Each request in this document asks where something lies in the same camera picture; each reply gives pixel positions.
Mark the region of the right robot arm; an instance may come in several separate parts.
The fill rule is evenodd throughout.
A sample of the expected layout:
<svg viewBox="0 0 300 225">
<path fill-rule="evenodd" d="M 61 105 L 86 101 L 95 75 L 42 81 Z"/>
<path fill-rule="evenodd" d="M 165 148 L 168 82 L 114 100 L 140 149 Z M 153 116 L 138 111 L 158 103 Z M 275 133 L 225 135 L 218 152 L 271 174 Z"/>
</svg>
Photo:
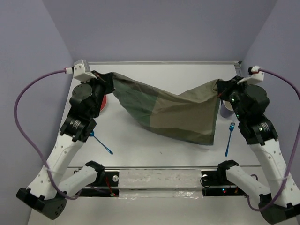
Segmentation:
<svg viewBox="0 0 300 225">
<path fill-rule="evenodd" d="M 300 190 L 290 174 L 292 162 L 286 163 L 279 138 L 264 112 L 270 103 L 266 91 L 243 82 L 239 76 L 229 81 L 217 81 L 218 96 L 231 104 L 239 121 L 238 128 L 256 155 L 268 186 L 243 171 L 233 160 L 220 163 L 216 171 L 219 183 L 231 182 L 254 198 L 262 217 L 271 225 L 296 217 L 300 213 Z"/>
</svg>

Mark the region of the red floral plate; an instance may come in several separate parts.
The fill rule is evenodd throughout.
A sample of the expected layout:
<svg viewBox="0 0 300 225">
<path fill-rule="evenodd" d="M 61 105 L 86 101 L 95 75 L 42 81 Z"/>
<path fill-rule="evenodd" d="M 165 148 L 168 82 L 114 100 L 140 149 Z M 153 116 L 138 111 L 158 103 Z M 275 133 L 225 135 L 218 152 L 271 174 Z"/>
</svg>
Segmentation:
<svg viewBox="0 0 300 225">
<path fill-rule="evenodd" d="M 102 100 L 102 104 L 101 104 L 101 107 L 100 107 L 100 112 L 102 112 L 105 109 L 106 105 L 107 105 L 107 96 L 104 95 L 104 98 Z"/>
</svg>

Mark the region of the green patchwork cloth placemat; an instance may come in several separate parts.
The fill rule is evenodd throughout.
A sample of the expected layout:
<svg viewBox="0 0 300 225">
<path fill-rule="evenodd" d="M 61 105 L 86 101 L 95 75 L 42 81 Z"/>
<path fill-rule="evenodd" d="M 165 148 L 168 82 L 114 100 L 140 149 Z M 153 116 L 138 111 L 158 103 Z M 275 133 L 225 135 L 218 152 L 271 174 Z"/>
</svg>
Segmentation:
<svg viewBox="0 0 300 225">
<path fill-rule="evenodd" d="M 173 139 L 213 145 L 220 100 L 218 80 L 175 95 L 114 73 L 114 96 L 144 129 Z"/>
</svg>

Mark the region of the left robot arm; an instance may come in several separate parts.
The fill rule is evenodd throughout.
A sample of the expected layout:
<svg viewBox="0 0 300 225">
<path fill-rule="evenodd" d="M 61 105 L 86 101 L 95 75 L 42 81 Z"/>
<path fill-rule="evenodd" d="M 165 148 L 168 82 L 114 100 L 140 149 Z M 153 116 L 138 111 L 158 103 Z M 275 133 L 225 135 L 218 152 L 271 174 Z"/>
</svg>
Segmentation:
<svg viewBox="0 0 300 225">
<path fill-rule="evenodd" d="M 105 179 L 105 168 L 95 161 L 89 161 L 77 173 L 62 180 L 73 157 L 88 138 L 94 135 L 97 124 L 95 118 L 100 114 L 104 96 L 114 91 L 113 73 L 91 71 L 85 73 L 85 76 L 73 89 L 71 108 L 48 158 L 44 157 L 37 145 L 25 134 L 17 116 L 22 95 L 39 79 L 22 90 L 14 105 L 14 119 L 20 133 L 43 161 L 36 178 L 27 187 L 20 188 L 16 197 L 50 220 L 55 220 L 63 212 L 67 201 L 76 200 L 85 187 L 94 188 L 94 185 L 101 184 Z"/>
</svg>

